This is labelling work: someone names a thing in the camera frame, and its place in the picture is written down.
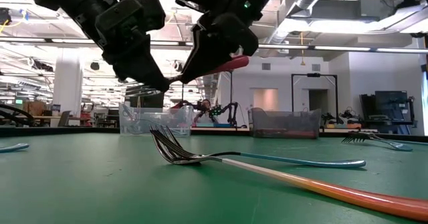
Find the orange gradient handle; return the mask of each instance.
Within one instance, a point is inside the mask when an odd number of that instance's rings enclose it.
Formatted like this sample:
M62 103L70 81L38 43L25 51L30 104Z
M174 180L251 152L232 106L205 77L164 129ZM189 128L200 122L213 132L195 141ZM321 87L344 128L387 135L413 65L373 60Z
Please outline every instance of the orange gradient handle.
M353 205L418 221L428 221L428 201L425 200L394 197L390 195L360 191L348 187L341 187L339 185L315 181L296 175L289 175L280 171L273 171L271 169L226 158L224 158L222 162L248 171L273 177L277 180L326 195L327 197L351 203Z

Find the plastic bin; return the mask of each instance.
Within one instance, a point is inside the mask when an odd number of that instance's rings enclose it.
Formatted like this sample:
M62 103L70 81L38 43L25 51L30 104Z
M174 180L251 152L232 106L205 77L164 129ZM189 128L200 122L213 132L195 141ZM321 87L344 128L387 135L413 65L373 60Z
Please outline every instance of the plastic bin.
M282 112L252 108L248 114L253 137L315 139L320 134L321 110Z
M149 134L150 126L168 126L174 136L190 136L193 107L181 109L132 108L119 106L120 134Z

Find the fork handle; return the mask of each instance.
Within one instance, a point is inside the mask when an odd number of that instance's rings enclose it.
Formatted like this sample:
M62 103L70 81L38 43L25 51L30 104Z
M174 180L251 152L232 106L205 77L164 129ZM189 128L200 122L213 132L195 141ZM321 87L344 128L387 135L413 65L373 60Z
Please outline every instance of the fork handle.
M0 153L13 152L13 151L22 150L28 147L29 147L29 144L16 144L14 146L0 148Z
M251 153L240 153L241 156L251 157L251 158L260 158L265 160L276 160L294 164L303 164L306 166L317 166L317 167L330 167L330 168L356 168L363 167L366 165L364 160L338 160L338 161L312 161L312 160L298 160L294 158L284 158L277 156L266 156L261 154L251 154Z
M410 146L403 144L403 143L399 143L399 142L394 142L391 140L383 140L383 139L375 139L375 141L379 141L385 144L389 144L390 146L392 146L395 150L400 150L400 151L412 151L413 148L411 148Z
M428 201L425 200L394 197L390 195L360 191L348 187L341 187L339 185L290 175L280 171L274 171L227 158L222 159L222 162L241 169L266 175L285 183L293 184L297 187L314 191L321 195L332 197L353 205L418 221L428 221Z

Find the fork tines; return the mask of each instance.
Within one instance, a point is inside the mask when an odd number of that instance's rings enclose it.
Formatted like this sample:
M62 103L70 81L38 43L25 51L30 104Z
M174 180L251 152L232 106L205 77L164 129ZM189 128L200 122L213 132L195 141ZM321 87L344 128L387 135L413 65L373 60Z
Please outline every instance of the fork tines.
M178 140L174 137L171 130L166 127L166 130L163 126L156 129L150 127L150 132L152 133L156 147L158 148L160 154L169 162L174 163L175 161L180 160L194 160L194 154L187 152L180 145Z
M364 142L369 140L370 136L365 133L349 133L349 136L342 140L342 143Z

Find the white wall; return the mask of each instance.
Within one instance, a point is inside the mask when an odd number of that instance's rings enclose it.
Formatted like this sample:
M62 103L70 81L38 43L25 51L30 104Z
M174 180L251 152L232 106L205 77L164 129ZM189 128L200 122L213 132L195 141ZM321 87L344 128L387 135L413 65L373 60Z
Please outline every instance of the white wall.
M338 103L339 112L345 111L348 106L352 106L352 98L350 94L350 72L349 72L349 53L344 53L328 63L330 74L338 76ZM334 103L336 99L335 91L329 91L328 99ZM328 105L329 111L333 116L336 114L335 105Z
M292 111L292 89L291 89L291 74L307 74L312 73L312 64L321 64L321 74L328 74L328 63L322 58L305 58L306 65L302 66L302 58L290 60L288 58L266 58L259 57L250 58L250 63L247 67L235 70L233 73L233 101L238 102L243 111L243 117L238 110L237 121L238 125L248 124L248 110L251 108L253 90L257 88L278 89L278 108L280 111ZM271 70L261 70L262 63L270 63ZM223 73L219 80L219 103L226 105L230 101L230 82ZM302 111L305 107L309 107L309 92L308 89L334 89L334 86L325 78L307 78L303 77L294 86L294 110ZM225 122L227 115L219 117L219 120Z
M417 48L416 40L408 48ZM422 73L419 55L393 53L345 53L329 63L331 74L338 74L339 111L348 106L362 116L361 94L375 91L405 90L415 97L418 128L414 135L424 135Z

